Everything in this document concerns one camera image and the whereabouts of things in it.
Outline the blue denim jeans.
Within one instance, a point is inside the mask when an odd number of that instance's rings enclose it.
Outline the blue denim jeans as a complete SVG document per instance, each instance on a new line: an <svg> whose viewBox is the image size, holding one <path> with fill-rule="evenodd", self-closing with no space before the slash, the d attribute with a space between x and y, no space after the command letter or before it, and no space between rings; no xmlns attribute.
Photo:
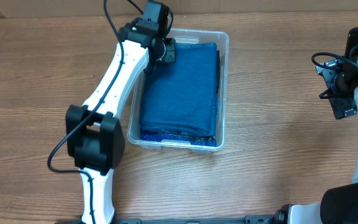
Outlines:
<svg viewBox="0 0 358 224"><path fill-rule="evenodd" d="M147 75L139 123L145 131L198 137L216 134L218 51L214 42L176 44L175 61Z"/></svg>

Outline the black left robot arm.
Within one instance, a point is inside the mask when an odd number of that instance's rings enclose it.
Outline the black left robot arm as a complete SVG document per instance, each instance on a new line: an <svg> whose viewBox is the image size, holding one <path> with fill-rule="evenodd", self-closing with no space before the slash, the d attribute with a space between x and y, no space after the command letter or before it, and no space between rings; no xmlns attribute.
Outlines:
<svg viewBox="0 0 358 224"><path fill-rule="evenodd" d="M116 51L100 83L81 106L71 105L67 110L63 142L83 183L80 223L114 222L113 175L125 149L119 119L144 70L151 63L174 62L167 38L172 22L170 16L157 21L143 16L115 31Z"/></svg>

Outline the blue sparkly cloth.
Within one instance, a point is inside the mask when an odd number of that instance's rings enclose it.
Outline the blue sparkly cloth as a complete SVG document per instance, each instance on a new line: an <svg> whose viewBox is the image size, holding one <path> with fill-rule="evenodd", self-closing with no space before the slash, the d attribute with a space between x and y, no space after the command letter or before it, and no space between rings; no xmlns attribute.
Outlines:
<svg viewBox="0 0 358 224"><path fill-rule="evenodd" d="M163 142L163 141L188 142L191 145L195 145L195 146L208 146L208 147L217 146L217 141L215 140L214 137L186 136L183 134L152 132L152 131L147 131L145 129L140 130L140 139L144 141L152 141L152 142Z"/></svg>

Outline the black cloth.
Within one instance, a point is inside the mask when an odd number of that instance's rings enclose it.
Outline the black cloth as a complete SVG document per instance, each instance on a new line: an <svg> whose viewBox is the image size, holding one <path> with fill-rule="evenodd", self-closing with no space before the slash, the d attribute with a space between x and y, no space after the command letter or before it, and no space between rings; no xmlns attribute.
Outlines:
<svg viewBox="0 0 358 224"><path fill-rule="evenodd" d="M220 87L220 76L221 76L221 59L220 59L220 51L216 51L216 93L219 93Z"/></svg>

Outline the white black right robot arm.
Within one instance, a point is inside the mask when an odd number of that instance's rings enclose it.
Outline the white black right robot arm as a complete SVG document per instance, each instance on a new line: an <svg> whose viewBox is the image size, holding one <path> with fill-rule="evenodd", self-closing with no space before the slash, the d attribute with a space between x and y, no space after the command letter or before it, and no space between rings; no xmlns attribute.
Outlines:
<svg viewBox="0 0 358 224"><path fill-rule="evenodd" d="M349 131L354 141L354 171L349 183L328 189L320 201L286 204L273 215L257 218L256 223L358 223L358 27L348 32L343 54L318 52L311 61L326 85L319 98L329 103L336 120L354 120Z"/></svg>

